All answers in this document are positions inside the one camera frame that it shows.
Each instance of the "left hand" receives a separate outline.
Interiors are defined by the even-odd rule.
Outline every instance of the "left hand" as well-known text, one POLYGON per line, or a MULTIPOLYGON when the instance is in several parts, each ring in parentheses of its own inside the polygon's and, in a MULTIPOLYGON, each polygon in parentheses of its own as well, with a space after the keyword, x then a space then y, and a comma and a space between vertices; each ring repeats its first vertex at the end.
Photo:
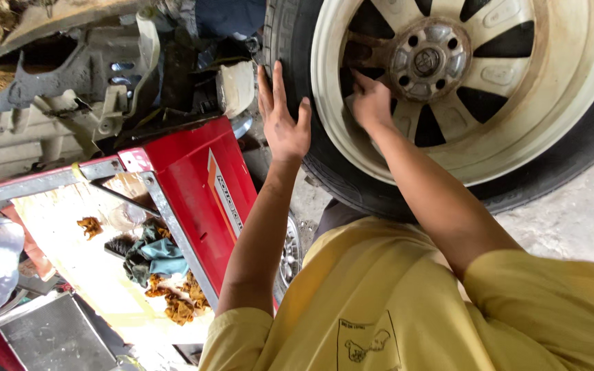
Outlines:
POLYGON ((306 156, 311 145, 311 105, 307 97, 301 99, 297 123, 288 112, 286 90, 283 86, 283 67, 274 63, 273 91, 269 89, 265 68, 258 66, 258 108, 263 117, 265 138, 272 150, 273 161, 293 161, 306 156))

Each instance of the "person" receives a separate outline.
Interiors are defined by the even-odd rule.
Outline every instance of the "person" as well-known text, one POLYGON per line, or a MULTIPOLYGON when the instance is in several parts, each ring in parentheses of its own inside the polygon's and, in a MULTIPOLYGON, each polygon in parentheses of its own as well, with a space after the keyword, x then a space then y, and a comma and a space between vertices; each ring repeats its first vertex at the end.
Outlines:
POLYGON ((281 64, 273 92, 258 72, 273 159, 230 256, 202 370, 594 370, 594 263, 526 253, 400 134, 389 89, 358 72, 353 114, 418 226, 369 216, 323 233, 273 318, 311 107, 304 98, 295 123, 281 64))

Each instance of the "hand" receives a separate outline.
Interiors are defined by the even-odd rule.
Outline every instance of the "hand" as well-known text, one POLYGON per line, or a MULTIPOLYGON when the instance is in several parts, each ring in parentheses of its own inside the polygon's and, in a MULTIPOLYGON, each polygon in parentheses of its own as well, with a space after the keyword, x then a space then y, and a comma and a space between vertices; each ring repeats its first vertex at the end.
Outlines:
POLYGON ((288 112, 283 67, 274 63, 274 91, 269 90, 265 68, 258 66, 258 108, 263 116, 265 138, 272 150, 272 161, 293 161, 306 156, 311 145, 311 105, 304 97, 299 105, 297 124, 288 112))
POLYGON ((359 125, 371 136, 382 127, 397 130, 391 117, 391 90, 380 81, 375 81, 353 69, 354 103, 352 113, 359 125))

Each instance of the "shirt sleeve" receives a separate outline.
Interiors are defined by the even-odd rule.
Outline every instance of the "shirt sleeve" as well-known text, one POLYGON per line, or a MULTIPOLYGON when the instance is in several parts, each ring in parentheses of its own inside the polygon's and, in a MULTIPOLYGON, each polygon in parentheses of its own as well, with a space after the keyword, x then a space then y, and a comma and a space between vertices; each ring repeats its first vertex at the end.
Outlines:
POLYGON ((199 370, 251 370, 265 346, 272 316, 257 308, 237 308, 212 321, 199 370))
POLYGON ((564 364, 594 368, 594 263, 492 251, 466 270, 469 298, 564 364))

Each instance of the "wheel hub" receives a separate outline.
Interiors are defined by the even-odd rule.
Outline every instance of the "wheel hub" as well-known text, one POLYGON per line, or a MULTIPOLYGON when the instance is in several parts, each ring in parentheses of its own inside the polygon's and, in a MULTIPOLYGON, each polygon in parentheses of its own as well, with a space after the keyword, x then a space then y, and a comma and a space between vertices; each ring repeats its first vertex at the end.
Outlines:
POLYGON ((414 66, 417 74, 423 77, 432 76, 439 67, 439 53, 431 47, 421 50, 414 58, 414 66))
POLYGON ((425 19, 403 32, 389 74, 399 97, 432 102, 454 90, 471 60, 466 31, 446 19, 425 19))

